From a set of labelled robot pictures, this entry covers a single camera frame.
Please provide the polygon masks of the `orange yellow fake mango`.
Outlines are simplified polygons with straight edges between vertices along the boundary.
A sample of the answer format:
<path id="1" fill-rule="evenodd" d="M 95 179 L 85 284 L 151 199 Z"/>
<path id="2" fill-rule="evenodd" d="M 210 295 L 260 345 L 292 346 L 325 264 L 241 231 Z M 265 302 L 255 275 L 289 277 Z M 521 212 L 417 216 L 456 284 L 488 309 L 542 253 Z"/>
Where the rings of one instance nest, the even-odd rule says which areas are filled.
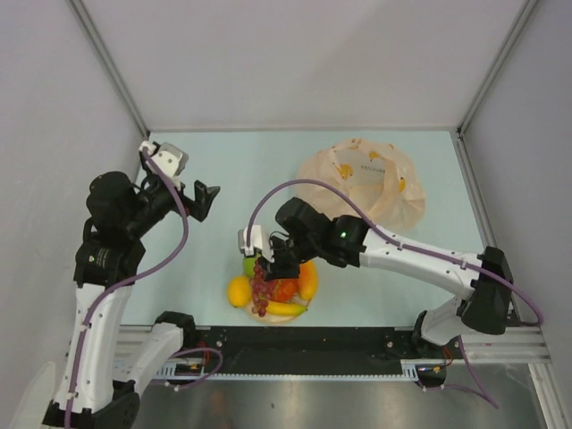
<path id="1" fill-rule="evenodd" d="M 299 266 L 299 296 L 304 300 L 312 299 L 318 291 L 319 279 L 313 261 Z"/>

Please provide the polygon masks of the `green fake apple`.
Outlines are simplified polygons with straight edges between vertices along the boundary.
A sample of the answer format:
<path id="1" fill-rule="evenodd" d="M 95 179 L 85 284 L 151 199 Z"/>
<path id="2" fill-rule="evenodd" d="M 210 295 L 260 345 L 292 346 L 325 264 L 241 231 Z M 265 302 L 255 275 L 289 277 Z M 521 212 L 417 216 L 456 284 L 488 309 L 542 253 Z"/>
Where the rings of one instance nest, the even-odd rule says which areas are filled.
<path id="1" fill-rule="evenodd" d="M 257 257 L 245 257 L 242 261 L 243 274 L 249 279 L 259 275 L 259 264 Z"/>

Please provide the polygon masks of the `red fake grape bunch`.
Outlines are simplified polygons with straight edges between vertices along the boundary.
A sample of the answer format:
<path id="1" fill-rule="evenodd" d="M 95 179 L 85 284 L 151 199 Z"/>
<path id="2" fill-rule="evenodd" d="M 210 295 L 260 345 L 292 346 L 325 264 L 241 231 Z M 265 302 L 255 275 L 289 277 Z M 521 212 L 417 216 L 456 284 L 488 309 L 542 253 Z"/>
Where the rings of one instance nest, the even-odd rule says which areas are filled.
<path id="1" fill-rule="evenodd" d="M 270 301 L 276 289 L 276 280 L 267 281 L 263 276 L 262 268 L 256 261 L 253 266 L 253 275 L 250 278 L 252 303 L 254 314 L 265 317 Z"/>

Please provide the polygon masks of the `yellow fake banana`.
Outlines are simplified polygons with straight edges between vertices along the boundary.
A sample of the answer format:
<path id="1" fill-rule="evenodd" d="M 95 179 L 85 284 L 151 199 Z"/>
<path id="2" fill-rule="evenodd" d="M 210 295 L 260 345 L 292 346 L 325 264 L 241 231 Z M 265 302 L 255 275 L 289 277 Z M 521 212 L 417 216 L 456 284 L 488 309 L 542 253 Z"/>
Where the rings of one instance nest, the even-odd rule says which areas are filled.
<path id="1" fill-rule="evenodd" d="M 277 301 L 269 301 L 266 306 L 266 313 L 269 315 L 277 315 L 284 317 L 297 317 L 307 311 L 307 306 L 298 303 L 283 303 Z"/>

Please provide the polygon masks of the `yellow fake lemon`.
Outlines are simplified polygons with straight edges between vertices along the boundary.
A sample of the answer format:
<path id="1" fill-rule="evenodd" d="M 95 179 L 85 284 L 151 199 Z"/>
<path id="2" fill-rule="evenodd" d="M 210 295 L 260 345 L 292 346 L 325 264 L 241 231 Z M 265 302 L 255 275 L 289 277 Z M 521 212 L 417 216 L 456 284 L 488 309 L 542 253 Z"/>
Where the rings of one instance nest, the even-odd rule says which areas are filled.
<path id="1" fill-rule="evenodd" d="M 252 296 L 249 278 L 245 275 L 231 279 L 227 285 L 227 299 L 233 307 L 246 306 Z"/>

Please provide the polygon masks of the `translucent peach plastic bag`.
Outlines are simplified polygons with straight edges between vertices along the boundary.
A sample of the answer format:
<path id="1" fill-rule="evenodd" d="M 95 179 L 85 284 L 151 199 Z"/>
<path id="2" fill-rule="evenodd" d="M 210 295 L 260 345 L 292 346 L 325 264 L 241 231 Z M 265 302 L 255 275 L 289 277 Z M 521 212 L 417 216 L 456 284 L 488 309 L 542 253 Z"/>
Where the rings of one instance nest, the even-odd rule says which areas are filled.
<path id="1" fill-rule="evenodd" d="M 412 229 L 425 215 L 425 190 L 416 167 L 392 144 L 345 139 L 309 157 L 297 178 L 336 188 L 369 219 L 391 231 Z"/>

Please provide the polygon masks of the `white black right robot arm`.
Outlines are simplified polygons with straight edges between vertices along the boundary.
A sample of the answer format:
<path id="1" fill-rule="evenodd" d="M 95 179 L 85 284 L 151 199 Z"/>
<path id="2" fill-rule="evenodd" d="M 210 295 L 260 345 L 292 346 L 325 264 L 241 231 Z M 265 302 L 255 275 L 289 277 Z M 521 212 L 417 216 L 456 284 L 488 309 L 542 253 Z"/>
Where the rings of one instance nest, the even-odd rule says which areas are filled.
<path id="1" fill-rule="evenodd" d="M 476 254 L 427 247 L 362 216 L 330 219 L 300 198 L 283 204 L 275 221 L 285 231 L 281 237 L 254 224 L 243 233 L 245 253 L 260 255 L 267 280 L 296 278 L 302 264 L 321 258 L 339 268 L 400 273 L 452 294 L 452 299 L 422 312 L 416 320 L 412 347 L 421 358 L 434 358 L 459 335 L 502 335 L 506 331 L 513 276 L 498 248 Z"/>

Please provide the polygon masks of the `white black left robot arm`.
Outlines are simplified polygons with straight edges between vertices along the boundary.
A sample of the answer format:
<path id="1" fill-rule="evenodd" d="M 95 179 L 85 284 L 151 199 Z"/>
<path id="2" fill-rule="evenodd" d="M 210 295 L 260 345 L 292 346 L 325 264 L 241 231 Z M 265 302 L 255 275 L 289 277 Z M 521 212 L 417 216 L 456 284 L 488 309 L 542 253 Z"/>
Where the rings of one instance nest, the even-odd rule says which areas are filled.
<path id="1" fill-rule="evenodd" d="M 162 175 L 136 186 L 122 172 L 107 172 L 89 186 L 90 213 L 75 261 L 76 315 L 63 379 L 41 423 L 43 428 L 130 428 L 144 390 L 169 358 L 213 350 L 199 345 L 192 315 L 163 312 L 122 370 L 115 350 L 123 312 L 146 250 L 142 237 L 174 212 L 183 221 L 206 219 L 220 189 L 200 181 L 194 198 Z"/>

